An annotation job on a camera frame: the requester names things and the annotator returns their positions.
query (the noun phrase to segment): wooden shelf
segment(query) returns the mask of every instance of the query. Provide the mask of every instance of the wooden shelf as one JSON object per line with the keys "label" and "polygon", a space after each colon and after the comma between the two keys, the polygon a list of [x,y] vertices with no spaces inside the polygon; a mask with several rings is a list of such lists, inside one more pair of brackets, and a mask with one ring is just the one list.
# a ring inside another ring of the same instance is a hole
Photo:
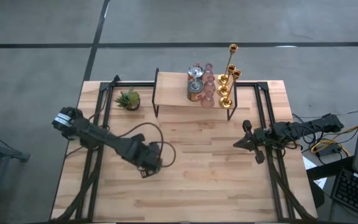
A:
{"label": "wooden shelf", "polygon": [[[219,84],[216,81],[218,75],[215,75],[215,86],[218,89]],[[221,108],[219,106],[219,96],[216,91],[214,93],[215,105],[213,108]],[[231,91],[230,99],[233,101],[230,109],[235,106],[234,90]],[[201,102],[193,102],[187,98],[187,73],[178,72],[158,72],[157,83],[155,85],[154,103],[159,106],[187,106],[187,107],[202,107]]]}

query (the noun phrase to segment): keyboard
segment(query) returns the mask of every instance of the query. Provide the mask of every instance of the keyboard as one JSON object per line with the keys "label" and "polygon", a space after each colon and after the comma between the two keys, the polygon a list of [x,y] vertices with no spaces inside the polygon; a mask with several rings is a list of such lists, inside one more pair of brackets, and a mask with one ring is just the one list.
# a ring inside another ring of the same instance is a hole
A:
{"label": "keyboard", "polygon": [[358,212],[358,174],[342,170],[336,176],[331,198]]}

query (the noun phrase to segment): yellow cable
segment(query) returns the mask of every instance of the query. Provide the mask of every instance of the yellow cable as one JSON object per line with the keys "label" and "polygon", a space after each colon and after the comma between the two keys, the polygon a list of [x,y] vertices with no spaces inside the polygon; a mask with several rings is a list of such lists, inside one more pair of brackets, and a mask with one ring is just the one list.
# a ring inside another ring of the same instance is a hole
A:
{"label": "yellow cable", "polygon": [[[316,147],[320,144],[326,144],[324,147],[322,147],[321,149],[316,149]],[[315,144],[312,148],[311,148],[311,152],[312,153],[317,153],[323,149],[325,149],[326,147],[328,147],[330,144],[338,144],[336,141],[333,140],[321,140],[319,143]],[[347,154],[347,156],[351,156],[351,154],[349,153],[348,150],[345,149],[345,147],[343,147],[342,145],[340,145],[340,147],[343,149],[343,151]]]}
{"label": "yellow cable", "polygon": [[[336,138],[338,138],[340,135],[342,134],[347,134],[347,133],[350,133],[354,130],[358,129],[358,125],[357,126],[354,126],[352,128],[349,128],[348,130],[344,131],[344,132],[341,132],[341,133],[338,133],[337,136],[335,136],[334,138],[332,138],[332,140],[321,140],[320,142],[318,142],[317,144],[315,144],[311,149],[311,153],[317,153],[318,151],[321,151],[325,148],[327,148],[330,144],[337,144],[336,141],[334,141]],[[321,149],[317,149],[316,147],[320,144],[326,144],[325,146],[323,146]],[[343,150],[345,151],[345,153],[348,155],[348,156],[351,156],[349,151],[347,151],[344,147],[342,147]]]}

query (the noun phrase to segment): silver lid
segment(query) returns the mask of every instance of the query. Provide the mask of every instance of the silver lid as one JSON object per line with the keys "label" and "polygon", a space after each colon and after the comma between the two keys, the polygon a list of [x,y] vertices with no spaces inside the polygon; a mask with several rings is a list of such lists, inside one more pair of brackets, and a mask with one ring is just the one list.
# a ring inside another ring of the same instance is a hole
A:
{"label": "silver lid", "polygon": [[188,88],[193,93],[201,92],[204,88],[203,81],[199,79],[196,79],[196,81],[193,79],[189,80]]}
{"label": "silver lid", "polygon": [[189,68],[188,74],[193,78],[199,78],[203,75],[203,72],[203,68],[193,66]]}

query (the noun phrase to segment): metal tin can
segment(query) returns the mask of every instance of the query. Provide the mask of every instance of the metal tin can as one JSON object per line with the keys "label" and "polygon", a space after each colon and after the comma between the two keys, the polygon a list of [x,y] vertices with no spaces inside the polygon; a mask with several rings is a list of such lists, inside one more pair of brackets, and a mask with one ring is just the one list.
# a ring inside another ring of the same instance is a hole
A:
{"label": "metal tin can", "polygon": [[191,101],[199,101],[202,99],[203,81],[195,78],[187,82],[187,98]]}

